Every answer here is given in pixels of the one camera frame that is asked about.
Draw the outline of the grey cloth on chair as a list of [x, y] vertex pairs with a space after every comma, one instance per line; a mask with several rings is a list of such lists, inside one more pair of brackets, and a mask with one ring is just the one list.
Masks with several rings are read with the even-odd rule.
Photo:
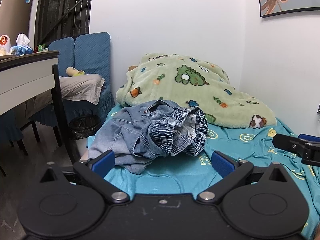
[[[88, 101], [97, 105], [104, 83], [105, 79], [98, 74], [60, 77], [61, 95], [65, 100]], [[52, 102], [52, 93], [50, 90], [34, 96], [25, 102], [25, 117], [31, 117]]]

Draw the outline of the blue denim jeans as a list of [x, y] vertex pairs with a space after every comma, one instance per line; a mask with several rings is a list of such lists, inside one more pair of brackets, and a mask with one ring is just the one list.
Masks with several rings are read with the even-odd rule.
[[141, 174], [158, 157], [180, 153], [198, 156], [208, 131], [200, 107], [181, 107], [170, 100], [153, 100], [122, 108], [97, 132], [88, 149], [94, 159], [108, 150], [115, 165]]

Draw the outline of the teal smiley bed sheet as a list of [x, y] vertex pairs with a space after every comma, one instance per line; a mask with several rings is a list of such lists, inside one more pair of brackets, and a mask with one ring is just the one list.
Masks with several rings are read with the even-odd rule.
[[[122, 108], [115, 106], [104, 124]], [[236, 161], [247, 160], [255, 166], [267, 167], [273, 162], [279, 162], [308, 202], [309, 217], [302, 235], [306, 239], [314, 239], [319, 225], [319, 168], [303, 164], [294, 153], [275, 148], [272, 139], [276, 134], [292, 135], [292, 131], [282, 122], [265, 128], [225, 128], [208, 122], [205, 147], [198, 156], [180, 153], [158, 157], [141, 174], [132, 174], [115, 165], [105, 180], [130, 197], [138, 193], [191, 193], [196, 196], [222, 178], [212, 167], [214, 151], [220, 151]]]

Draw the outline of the white round container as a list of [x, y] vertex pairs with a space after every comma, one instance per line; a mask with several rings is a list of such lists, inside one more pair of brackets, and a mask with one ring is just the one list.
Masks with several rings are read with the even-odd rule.
[[1, 35], [0, 37], [0, 55], [8, 55], [11, 47], [10, 37], [8, 35]]

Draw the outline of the dark window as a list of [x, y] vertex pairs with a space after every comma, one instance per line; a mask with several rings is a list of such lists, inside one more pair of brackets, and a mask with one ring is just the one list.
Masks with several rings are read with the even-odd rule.
[[39, 0], [34, 44], [49, 45], [65, 38], [89, 33], [92, 0]]

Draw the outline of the white black desk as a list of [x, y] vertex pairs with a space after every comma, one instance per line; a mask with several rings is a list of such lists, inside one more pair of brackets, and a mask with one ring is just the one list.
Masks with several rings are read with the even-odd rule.
[[68, 128], [62, 102], [58, 70], [59, 52], [47, 51], [23, 56], [6, 56], [1, 60], [1, 140], [16, 141], [27, 155], [23, 140], [9, 138], [4, 128], [15, 127], [13, 109], [27, 100], [51, 91], [58, 128]]

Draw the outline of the green dinosaur fleece blanket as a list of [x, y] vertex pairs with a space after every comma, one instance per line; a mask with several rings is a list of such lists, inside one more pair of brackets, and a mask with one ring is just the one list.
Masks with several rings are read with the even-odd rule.
[[277, 124], [274, 112], [259, 99], [236, 90], [218, 65], [179, 54], [145, 54], [129, 68], [116, 92], [122, 106], [171, 100], [200, 107], [210, 124], [227, 128], [263, 128]]

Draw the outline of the black mesh waste bin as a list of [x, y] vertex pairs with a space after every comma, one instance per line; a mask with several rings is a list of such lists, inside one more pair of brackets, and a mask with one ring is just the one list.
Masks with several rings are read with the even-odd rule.
[[70, 121], [69, 127], [75, 140], [85, 139], [95, 135], [100, 126], [100, 119], [97, 115], [82, 115]]

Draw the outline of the tissue pack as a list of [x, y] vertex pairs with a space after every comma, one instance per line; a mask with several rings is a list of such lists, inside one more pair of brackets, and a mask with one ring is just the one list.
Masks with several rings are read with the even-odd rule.
[[29, 46], [30, 40], [25, 34], [18, 34], [16, 45], [12, 46], [9, 50], [10, 55], [21, 56], [33, 53], [33, 48]]

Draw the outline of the brown cardboard box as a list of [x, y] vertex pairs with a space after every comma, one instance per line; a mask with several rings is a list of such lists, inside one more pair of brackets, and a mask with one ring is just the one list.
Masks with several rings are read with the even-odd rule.
[[1, 0], [1, 35], [8, 35], [15, 44], [18, 34], [29, 35], [33, 0]]

